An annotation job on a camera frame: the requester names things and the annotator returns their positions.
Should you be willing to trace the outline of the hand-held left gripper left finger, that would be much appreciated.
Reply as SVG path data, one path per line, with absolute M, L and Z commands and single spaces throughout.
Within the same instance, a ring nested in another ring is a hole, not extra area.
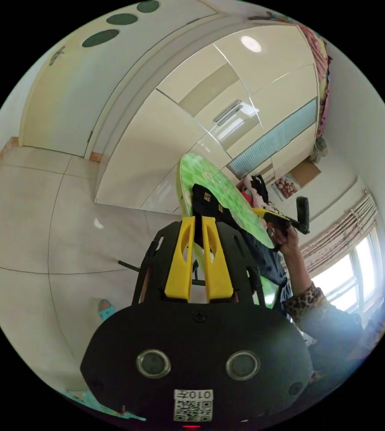
M 192 285 L 195 218 L 185 217 L 177 233 L 172 262 L 164 289 L 167 298 L 189 302 Z

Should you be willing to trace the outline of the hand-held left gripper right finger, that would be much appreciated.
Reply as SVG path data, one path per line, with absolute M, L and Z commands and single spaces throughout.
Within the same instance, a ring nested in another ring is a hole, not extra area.
M 207 300 L 231 299 L 233 286 L 215 218 L 202 218 L 202 239 Z

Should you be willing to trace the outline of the person's right hand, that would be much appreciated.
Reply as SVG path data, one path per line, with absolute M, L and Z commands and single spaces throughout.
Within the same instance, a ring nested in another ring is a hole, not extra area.
M 299 237 L 295 228 L 291 225 L 282 230 L 275 225 L 271 226 L 273 242 L 279 246 L 284 258 L 290 258 L 300 254 Z

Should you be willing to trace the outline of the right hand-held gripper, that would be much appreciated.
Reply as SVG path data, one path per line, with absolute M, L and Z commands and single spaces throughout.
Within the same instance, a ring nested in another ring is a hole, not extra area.
M 275 213 L 265 208 L 252 208 L 252 212 L 257 217 L 264 219 L 267 226 L 271 228 L 277 228 L 283 233 L 287 233 L 290 226 L 301 232 L 301 224 L 295 219 Z

